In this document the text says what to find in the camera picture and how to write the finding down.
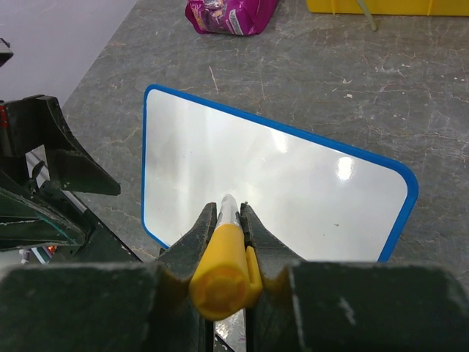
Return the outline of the white marker with yellow cap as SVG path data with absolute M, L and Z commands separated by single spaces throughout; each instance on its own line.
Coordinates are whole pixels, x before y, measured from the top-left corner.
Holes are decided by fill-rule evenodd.
M 256 253 L 252 246 L 245 245 L 236 200 L 227 194 L 189 283 L 189 296 L 203 318 L 218 321 L 254 307 L 262 291 Z

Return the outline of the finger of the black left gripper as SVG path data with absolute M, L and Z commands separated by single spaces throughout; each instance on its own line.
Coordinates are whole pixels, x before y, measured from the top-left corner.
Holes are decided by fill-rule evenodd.
M 1 165 L 20 168 L 19 183 L 28 177 L 26 154 L 45 148 L 52 186 L 66 191 L 117 196 L 118 184 L 71 132 L 57 98 L 35 95 L 1 103 Z
M 86 240 L 84 213 L 62 192 L 42 188 L 37 194 L 1 189 L 1 250 L 58 245 Z

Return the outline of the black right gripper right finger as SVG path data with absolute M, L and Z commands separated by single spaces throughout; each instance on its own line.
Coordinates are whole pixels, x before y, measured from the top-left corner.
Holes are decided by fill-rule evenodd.
M 435 265 L 304 260 L 242 205 L 263 291 L 249 351 L 466 351 L 468 294 Z

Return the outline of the blue framed whiteboard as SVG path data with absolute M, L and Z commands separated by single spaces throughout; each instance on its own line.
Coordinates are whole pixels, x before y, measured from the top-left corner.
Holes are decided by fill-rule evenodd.
M 404 164 L 156 84 L 144 94 L 141 222 L 171 246 L 232 195 L 306 260 L 386 261 L 418 198 Z

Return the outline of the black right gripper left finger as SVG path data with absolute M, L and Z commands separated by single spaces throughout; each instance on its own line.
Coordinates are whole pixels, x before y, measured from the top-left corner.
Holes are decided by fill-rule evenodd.
M 1 272 L 3 351 L 212 351 L 188 286 L 215 228 L 204 206 L 151 263 L 25 265 Z

